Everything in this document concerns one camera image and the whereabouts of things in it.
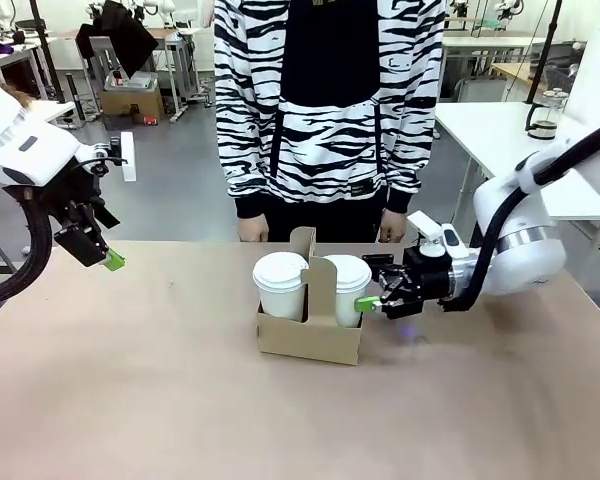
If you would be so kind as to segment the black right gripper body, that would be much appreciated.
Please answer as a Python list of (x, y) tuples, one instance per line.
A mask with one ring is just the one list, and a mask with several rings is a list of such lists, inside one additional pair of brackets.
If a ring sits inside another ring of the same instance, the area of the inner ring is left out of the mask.
[(403, 266), (411, 280), (404, 297), (408, 314), (420, 314), (425, 301), (444, 299), (452, 291), (452, 257), (448, 253), (429, 257), (422, 254), (419, 247), (405, 248)]

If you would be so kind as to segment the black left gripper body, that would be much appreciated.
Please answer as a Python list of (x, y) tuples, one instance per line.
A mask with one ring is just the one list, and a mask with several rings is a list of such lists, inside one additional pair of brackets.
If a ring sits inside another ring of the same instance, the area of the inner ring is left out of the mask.
[(44, 210), (59, 228), (55, 235), (72, 228), (101, 232), (120, 224), (102, 198), (100, 179), (109, 172), (106, 160), (70, 160), (44, 188)]

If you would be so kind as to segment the person's left hand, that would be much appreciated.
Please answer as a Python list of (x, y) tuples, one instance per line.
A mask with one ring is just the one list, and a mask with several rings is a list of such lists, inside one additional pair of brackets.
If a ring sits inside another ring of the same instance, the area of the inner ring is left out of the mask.
[(406, 233), (406, 215), (385, 209), (381, 216), (379, 241), (381, 243), (400, 243)]

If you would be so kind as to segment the person's right hand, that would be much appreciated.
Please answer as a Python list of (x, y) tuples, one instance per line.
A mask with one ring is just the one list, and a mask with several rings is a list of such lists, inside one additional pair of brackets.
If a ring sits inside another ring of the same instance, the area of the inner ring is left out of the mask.
[(241, 242), (267, 242), (269, 227), (264, 215), (238, 220), (238, 236)]

